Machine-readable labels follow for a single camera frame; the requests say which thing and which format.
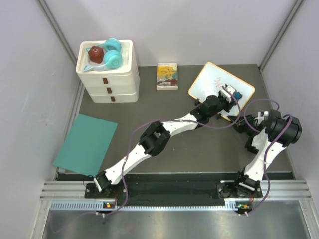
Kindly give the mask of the whiteboard with orange frame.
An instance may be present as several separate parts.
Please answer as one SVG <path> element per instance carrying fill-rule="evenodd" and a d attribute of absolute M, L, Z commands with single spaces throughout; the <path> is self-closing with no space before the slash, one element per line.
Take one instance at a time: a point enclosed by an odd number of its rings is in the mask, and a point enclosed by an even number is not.
<path fill-rule="evenodd" d="M 231 85 L 237 92 L 242 94 L 242 98 L 239 100 L 235 99 L 234 96 L 232 97 L 236 105 L 233 106 L 229 112 L 222 110 L 216 114 L 226 120 L 228 116 L 238 116 L 239 111 L 244 108 L 245 104 L 255 93 L 255 88 L 252 85 L 211 62 L 206 63 L 188 90 L 188 94 L 196 99 L 197 107 L 190 113 L 194 115 L 198 122 L 202 124 L 209 122 L 210 118 L 201 118 L 199 116 L 199 104 L 205 101 L 210 95 L 221 96 L 219 91 L 222 84 Z"/>

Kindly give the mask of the blue bone-shaped eraser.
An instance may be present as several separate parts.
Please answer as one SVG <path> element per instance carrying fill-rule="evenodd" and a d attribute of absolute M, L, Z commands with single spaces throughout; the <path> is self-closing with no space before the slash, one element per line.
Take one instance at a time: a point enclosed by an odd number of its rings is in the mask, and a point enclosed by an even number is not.
<path fill-rule="evenodd" d="M 242 94 L 240 92 L 235 92 L 234 97 L 235 97 L 235 99 L 239 100 L 242 98 Z"/>

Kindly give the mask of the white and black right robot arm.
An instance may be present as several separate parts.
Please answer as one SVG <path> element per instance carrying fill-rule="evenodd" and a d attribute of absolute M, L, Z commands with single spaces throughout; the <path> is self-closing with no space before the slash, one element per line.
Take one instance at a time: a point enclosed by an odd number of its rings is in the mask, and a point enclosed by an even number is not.
<path fill-rule="evenodd" d="M 290 144 L 296 143 L 302 127 L 297 117 L 281 116 L 278 110 L 259 112 L 258 131 L 246 142 L 246 149 L 255 154 L 254 159 L 238 172 L 233 192 L 238 197 L 252 195 L 260 189 L 260 182 L 274 159 Z"/>

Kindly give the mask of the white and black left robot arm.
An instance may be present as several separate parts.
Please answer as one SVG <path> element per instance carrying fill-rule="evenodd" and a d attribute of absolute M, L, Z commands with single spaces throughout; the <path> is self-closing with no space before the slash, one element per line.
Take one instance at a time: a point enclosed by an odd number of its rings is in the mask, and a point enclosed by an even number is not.
<path fill-rule="evenodd" d="M 205 126 L 211 117 L 222 110 L 229 112 L 235 105 L 239 104 L 234 95 L 220 92 L 217 96 L 208 96 L 203 103 L 198 104 L 183 117 L 147 124 L 148 128 L 140 136 L 137 145 L 133 149 L 128 149 L 125 157 L 115 165 L 94 177 L 96 192 L 101 197 L 109 197 L 113 186 L 123 180 L 125 174 L 144 160 L 159 155 L 173 136 Z"/>

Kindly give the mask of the yellow illustrated book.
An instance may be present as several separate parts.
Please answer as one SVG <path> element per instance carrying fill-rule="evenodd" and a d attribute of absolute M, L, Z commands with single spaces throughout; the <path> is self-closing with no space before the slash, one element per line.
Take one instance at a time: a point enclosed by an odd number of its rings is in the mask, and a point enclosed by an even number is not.
<path fill-rule="evenodd" d="M 178 89 L 178 64 L 158 63 L 157 64 L 157 90 L 177 90 Z"/>

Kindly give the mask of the white three-drawer storage unit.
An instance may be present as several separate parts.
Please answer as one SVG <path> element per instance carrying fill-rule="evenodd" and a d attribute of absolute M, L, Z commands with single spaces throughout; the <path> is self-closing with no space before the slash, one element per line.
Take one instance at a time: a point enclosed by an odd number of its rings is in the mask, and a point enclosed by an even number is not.
<path fill-rule="evenodd" d="M 104 41 L 84 41 L 80 45 L 76 73 L 95 103 L 131 103 L 139 98 L 140 77 L 131 40 L 119 40 L 122 45 L 122 64 L 117 69 L 84 72 L 87 47 Z"/>

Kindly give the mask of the teal cat-ear headphones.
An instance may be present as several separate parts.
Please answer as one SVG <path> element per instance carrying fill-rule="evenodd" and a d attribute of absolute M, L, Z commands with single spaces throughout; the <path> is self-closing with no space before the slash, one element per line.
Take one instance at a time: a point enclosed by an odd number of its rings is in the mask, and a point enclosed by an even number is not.
<path fill-rule="evenodd" d="M 106 70 L 112 70 L 117 69 L 122 64 L 122 45 L 116 38 L 109 38 L 104 43 L 100 43 L 96 46 L 99 46 L 103 48 L 104 50 L 104 58 L 103 62 L 100 64 L 94 63 L 90 61 L 88 51 L 91 47 L 86 48 L 86 52 L 88 54 L 86 64 L 83 68 L 84 72 L 89 71 L 106 71 Z"/>

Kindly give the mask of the dark red plush cube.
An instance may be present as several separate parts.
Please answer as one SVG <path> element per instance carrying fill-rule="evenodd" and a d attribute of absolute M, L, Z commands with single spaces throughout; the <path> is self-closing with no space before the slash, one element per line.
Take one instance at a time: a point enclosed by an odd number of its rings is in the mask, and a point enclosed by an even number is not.
<path fill-rule="evenodd" d="M 92 46 L 88 51 L 90 61 L 100 64 L 103 62 L 104 50 L 99 46 Z"/>

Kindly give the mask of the teal paper sheet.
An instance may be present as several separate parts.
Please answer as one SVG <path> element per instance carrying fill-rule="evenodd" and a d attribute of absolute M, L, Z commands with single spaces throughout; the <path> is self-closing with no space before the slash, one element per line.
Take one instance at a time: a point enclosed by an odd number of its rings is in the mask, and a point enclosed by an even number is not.
<path fill-rule="evenodd" d="M 79 114 L 53 165 L 85 176 L 96 176 L 118 124 Z"/>

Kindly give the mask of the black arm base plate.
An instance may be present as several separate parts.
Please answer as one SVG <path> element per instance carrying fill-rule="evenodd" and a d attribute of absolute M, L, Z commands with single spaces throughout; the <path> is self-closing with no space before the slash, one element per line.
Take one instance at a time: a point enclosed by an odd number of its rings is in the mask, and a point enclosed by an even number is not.
<path fill-rule="evenodd" d="M 99 192 L 94 183 L 86 186 L 86 199 L 116 198 L 119 201 L 126 197 L 133 200 L 142 199 L 168 199 L 172 196 L 176 199 L 226 199 L 226 198 L 261 198 L 261 188 L 248 189 L 232 181 L 194 181 L 194 180 L 173 180 L 173 181 L 128 181 L 125 186 L 122 182 L 118 185 L 110 185 L 102 192 Z"/>

